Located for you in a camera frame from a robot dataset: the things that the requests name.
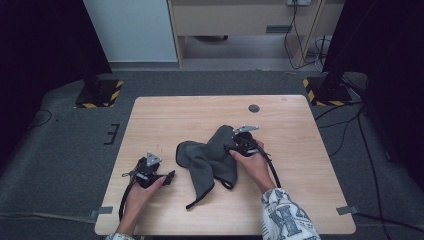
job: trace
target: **white wall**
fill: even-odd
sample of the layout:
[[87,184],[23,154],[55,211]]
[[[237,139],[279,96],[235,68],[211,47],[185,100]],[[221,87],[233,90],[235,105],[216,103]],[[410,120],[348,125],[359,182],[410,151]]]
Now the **white wall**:
[[84,0],[109,62],[177,62],[166,0]]

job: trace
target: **wooden desk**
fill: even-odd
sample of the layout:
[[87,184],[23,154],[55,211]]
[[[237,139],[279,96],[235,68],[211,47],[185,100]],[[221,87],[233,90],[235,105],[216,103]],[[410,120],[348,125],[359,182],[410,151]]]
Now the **wooden desk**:
[[[314,36],[333,34],[344,1],[312,0],[309,6],[297,7],[299,38],[293,29],[287,35],[287,48],[297,66],[304,63]],[[168,0],[168,8],[180,66],[187,36],[276,34],[268,27],[287,30],[294,15],[294,7],[284,0]]]
[[[249,105],[260,111],[252,113]],[[192,209],[195,199],[187,169],[175,162],[179,143],[206,143],[221,125],[258,125],[255,138],[265,143],[281,184],[308,213],[320,234],[351,234],[350,214],[339,216],[346,206],[333,167],[305,97],[293,96],[198,96],[140,97],[136,100],[102,206],[96,233],[106,235],[118,226],[118,210],[128,178],[137,160],[151,151],[162,157],[158,173],[176,170],[170,186],[161,188],[140,219],[141,235],[261,235],[261,194],[238,167],[233,190],[216,182],[214,189]]]

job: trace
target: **patterned sleeve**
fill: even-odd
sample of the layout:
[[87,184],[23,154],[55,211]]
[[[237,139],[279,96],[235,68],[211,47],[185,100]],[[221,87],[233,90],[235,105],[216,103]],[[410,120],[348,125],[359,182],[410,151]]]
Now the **patterned sleeve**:
[[105,240],[134,240],[134,238],[123,233],[112,233]]
[[262,236],[264,240],[318,240],[306,212],[281,188],[262,195]]

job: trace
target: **gray cloth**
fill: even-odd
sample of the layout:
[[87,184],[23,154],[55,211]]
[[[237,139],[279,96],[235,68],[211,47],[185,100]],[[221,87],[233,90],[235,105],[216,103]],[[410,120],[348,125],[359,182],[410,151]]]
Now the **gray cloth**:
[[224,149],[224,145],[235,147],[233,128],[221,126],[208,143],[185,141],[178,145],[176,160],[180,167],[190,172],[196,200],[187,205],[186,209],[202,200],[214,187],[213,178],[222,185],[232,189],[237,181],[237,163]]

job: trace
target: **stand base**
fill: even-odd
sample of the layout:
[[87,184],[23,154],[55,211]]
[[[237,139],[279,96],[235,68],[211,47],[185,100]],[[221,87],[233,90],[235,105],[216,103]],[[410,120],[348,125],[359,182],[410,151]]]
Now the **stand base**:
[[303,86],[313,106],[339,106],[352,102],[349,92],[343,86],[332,92],[323,91],[324,80],[325,78],[321,77],[308,77],[303,80]]
[[96,107],[111,107],[119,95],[121,86],[124,83],[120,80],[99,80],[102,90],[100,93],[91,93],[87,85],[81,90],[75,101],[76,108],[96,108]]

